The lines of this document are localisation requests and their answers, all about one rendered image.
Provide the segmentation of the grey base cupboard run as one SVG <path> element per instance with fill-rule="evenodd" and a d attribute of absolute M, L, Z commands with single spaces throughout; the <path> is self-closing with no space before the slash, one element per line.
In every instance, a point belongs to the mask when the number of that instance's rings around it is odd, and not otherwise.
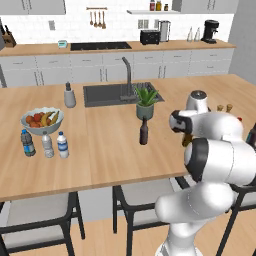
<path fill-rule="evenodd" d="M 135 80 L 226 74 L 234 50 L 215 48 L 152 52 L 0 57 L 0 83 L 7 88 L 127 79 Z"/>

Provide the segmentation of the black coffee machine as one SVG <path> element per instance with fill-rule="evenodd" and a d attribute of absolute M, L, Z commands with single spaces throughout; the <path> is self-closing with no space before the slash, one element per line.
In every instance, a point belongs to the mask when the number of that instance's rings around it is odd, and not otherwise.
<path fill-rule="evenodd" d="M 218 21 L 206 20 L 204 23 L 204 33 L 201 40 L 208 44 L 216 44 L 216 40 L 213 38 L 213 34 L 217 32 L 218 27 Z"/>

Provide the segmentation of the potted green plant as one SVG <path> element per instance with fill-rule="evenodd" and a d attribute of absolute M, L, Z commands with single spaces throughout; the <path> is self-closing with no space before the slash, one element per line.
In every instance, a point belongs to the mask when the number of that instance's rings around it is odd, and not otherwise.
<path fill-rule="evenodd" d="M 154 113 L 154 104 L 157 102 L 155 90 L 148 90 L 146 87 L 139 89 L 135 88 L 137 96 L 139 98 L 136 104 L 136 115 L 140 120 L 150 120 Z"/>

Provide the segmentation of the grey wall cupboards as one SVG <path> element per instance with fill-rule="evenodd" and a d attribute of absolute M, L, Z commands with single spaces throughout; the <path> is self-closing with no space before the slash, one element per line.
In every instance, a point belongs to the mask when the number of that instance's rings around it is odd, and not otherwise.
<path fill-rule="evenodd" d="M 65 0 L 0 0 L 0 15 L 65 14 Z"/>
<path fill-rule="evenodd" d="M 172 0 L 172 10 L 184 14 L 234 14 L 239 0 Z"/>

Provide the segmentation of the dark grey tap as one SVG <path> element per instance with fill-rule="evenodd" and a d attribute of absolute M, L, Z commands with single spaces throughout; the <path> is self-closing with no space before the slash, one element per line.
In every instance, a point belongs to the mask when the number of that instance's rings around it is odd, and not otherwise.
<path fill-rule="evenodd" d="M 135 100 L 136 95 L 132 91 L 132 84 L 131 84 L 131 66 L 128 60 L 123 57 L 122 58 L 123 62 L 126 65 L 127 68 L 127 93 L 126 94 L 121 94 L 120 95 L 120 100 L 121 101 L 129 101 L 129 100 Z"/>

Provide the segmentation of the yellow banana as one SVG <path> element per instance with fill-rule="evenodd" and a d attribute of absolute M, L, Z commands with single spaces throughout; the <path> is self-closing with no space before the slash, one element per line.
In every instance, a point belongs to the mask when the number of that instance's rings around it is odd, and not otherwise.
<path fill-rule="evenodd" d="M 59 112 L 47 112 L 41 118 L 41 124 L 43 127 L 51 126 L 56 123 L 59 116 Z"/>

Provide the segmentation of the white blue-label plastic bottle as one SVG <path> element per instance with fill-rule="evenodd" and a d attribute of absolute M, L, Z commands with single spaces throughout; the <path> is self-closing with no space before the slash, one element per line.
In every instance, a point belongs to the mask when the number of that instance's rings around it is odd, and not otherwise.
<path fill-rule="evenodd" d="M 60 157 L 67 158 L 69 156 L 68 142 L 62 131 L 58 133 L 57 146 Z"/>

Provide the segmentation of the silver kettle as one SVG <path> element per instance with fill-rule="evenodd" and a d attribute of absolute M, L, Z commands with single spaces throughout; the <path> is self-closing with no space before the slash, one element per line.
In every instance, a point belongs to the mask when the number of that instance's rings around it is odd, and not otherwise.
<path fill-rule="evenodd" d="M 170 25 L 171 22 L 168 20 L 163 20 L 158 22 L 158 27 L 160 31 L 160 42 L 168 42 L 170 35 Z"/>

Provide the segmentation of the white bowl of fruit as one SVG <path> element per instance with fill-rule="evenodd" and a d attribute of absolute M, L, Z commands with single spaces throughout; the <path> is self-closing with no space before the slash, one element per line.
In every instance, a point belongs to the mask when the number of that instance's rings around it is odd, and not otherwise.
<path fill-rule="evenodd" d="M 38 114 L 40 112 L 44 112 L 44 113 L 52 112 L 50 119 L 53 119 L 55 114 L 58 115 L 58 118 L 57 118 L 56 122 L 50 126 L 43 126 L 40 128 L 31 127 L 30 124 L 26 122 L 26 118 L 28 116 L 34 116 L 35 114 Z M 32 133 L 34 135 L 42 135 L 44 131 L 46 131 L 48 134 L 52 134 L 55 131 L 57 131 L 59 129 L 63 119 L 64 119 L 64 112 L 61 111 L 60 109 L 54 108 L 54 107 L 43 107 L 43 108 L 35 108 L 34 110 L 29 110 L 26 114 L 24 114 L 21 117 L 20 122 L 24 126 L 24 128 L 27 129 L 30 133 Z"/>

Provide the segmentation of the clear plastic bottle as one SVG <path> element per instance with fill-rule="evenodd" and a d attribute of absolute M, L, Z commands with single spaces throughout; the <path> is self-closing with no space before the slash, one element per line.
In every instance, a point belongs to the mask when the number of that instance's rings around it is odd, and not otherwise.
<path fill-rule="evenodd" d="M 52 158 L 54 156 L 54 150 L 53 150 L 53 147 L 52 147 L 52 139 L 47 134 L 46 131 L 43 132 L 42 146 L 43 146 L 43 149 L 44 149 L 44 155 L 47 158 Z"/>

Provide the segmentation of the wooden knife block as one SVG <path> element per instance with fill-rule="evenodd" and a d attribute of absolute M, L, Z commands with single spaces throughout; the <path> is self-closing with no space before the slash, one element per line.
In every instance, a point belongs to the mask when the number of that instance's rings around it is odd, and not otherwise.
<path fill-rule="evenodd" d="M 6 47 L 14 48 L 16 46 L 16 41 L 9 31 L 7 26 L 1 26 L 2 37 L 4 39 L 4 43 Z"/>

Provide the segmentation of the black toaster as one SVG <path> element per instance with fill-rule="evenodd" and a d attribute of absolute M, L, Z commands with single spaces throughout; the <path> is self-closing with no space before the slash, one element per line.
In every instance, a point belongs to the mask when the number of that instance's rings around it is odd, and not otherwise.
<path fill-rule="evenodd" d="M 156 44 L 160 41 L 160 32 L 158 30 L 141 30 L 140 42 L 143 45 Z"/>

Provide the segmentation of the dark brown glass bottle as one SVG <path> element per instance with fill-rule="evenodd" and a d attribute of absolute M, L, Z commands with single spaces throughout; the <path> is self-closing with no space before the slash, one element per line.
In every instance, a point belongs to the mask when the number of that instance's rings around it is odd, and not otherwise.
<path fill-rule="evenodd" d="M 140 139 L 139 143 L 141 145 L 146 145 L 148 142 L 148 126 L 147 126 L 147 118 L 143 117 L 142 125 L 140 127 Z"/>

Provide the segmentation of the dark grey sink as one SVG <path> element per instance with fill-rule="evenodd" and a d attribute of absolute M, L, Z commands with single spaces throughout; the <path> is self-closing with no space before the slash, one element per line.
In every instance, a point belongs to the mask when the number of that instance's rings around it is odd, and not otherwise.
<path fill-rule="evenodd" d="M 142 88 L 146 88 L 148 92 L 156 91 L 155 87 L 150 82 L 132 83 L 131 95 L 133 99 L 123 100 L 122 97 L 128 95 L 127 84 L 84 86 L 84 104 L 86 107 L 137 104 L 140 98 L 136 89 L 141 90 Z"/>

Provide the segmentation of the black chair with grey seat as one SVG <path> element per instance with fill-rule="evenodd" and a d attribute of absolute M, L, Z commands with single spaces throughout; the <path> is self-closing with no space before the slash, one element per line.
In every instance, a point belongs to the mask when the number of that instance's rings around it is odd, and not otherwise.
<path fill-rule="evenodd" d="M 231 188 L 234 192 L 234 203 L 230 208 L 232 213 L 218 247 L 216 256 L 222 256 L 238 213 L 241 211 L 256 209 L 256 186 L 239 187 L 237 185 L 232 185 Z"/>
<path fill-rule="evenodd" d="M 134 231 L 165 225 L 155 213 L 157 198 L 188 187 L 183 176 L 112 187 L 113 232 L 117 233 L 117 213 L 122 210 L 127 222 L 126 256 L 132 256 Z"/>
<path fill-rule="evenodd" d="M 77 192 L 13 200 L 5 227 L 0 226 L 0 256 L 65 244 L 75 256 L 70 228 L 77 218 L 81 239 L 85 230 Z"/>

